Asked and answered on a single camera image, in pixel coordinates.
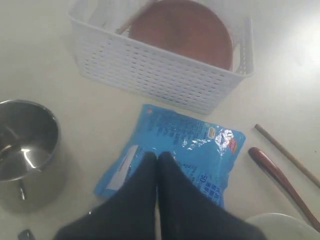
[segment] white label on bag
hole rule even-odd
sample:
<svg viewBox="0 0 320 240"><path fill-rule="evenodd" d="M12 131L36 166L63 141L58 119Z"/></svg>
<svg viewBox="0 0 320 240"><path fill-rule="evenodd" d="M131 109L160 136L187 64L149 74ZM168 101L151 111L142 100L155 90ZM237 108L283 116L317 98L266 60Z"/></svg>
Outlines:
<svg viewBox="0 0 320 240"><path fill-rule="evenodd" d="M122 187L122 185L125 182L128 170L130 168L131 161L134 158L137 149L138 149L138 145L133 145L129 148L128 152L126 153L125 157L121 162L121 165L112 176L109 184L106 186L106 189L117 191Z"/></svg>

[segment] brown plate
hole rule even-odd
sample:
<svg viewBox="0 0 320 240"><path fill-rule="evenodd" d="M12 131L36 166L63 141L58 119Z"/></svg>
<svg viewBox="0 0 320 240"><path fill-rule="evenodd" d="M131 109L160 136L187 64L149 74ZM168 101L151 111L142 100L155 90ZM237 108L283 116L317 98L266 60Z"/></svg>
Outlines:
<svg viewBox="0 0 320 240"><path fill-rule="evenodd" d="M233 49L228 31L208 8L190 0L154 3L133 23L129 37L229 70Z"/></svg>

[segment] stainless steel pot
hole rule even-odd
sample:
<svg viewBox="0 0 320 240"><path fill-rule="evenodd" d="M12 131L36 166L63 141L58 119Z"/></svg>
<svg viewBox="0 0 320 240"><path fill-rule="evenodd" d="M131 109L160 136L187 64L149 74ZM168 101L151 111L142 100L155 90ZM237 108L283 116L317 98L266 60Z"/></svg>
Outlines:
<svg viewBox="0 0 320 240"><path fill-rule="evenodd" d="M18 181L25 200L22 179L54 160L59 139L58 122L44 106L24 100L0 102L0 182Z"/></svg>

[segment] pot handle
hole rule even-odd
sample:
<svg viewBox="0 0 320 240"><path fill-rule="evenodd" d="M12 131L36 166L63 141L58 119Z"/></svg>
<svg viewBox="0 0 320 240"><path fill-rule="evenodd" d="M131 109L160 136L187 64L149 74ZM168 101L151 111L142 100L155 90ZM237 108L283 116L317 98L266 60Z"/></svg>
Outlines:
<svg viewBox="0 0 320 240"><path fill-rule="evenodd" d="M19 179L18 181L19 181L18 184L19 184L19 191L20 191L20 199L23 201L27 200L27 194L26 194L24 182L22 181L22 179Z"/></svg>

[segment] blue plastic bag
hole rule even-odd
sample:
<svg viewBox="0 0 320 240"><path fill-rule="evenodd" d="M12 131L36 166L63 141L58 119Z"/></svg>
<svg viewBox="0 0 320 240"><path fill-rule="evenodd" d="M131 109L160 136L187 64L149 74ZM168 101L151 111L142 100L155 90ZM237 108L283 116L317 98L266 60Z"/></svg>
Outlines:
<svg viewBox="0 0 320 240"><path fill-rule="evenodd" d="M223 207L229 172L245 139L239 131L145 104L130 140L94 193L107 198L114 194L135 172L145 152L171 152L188 179Z"/></svg>

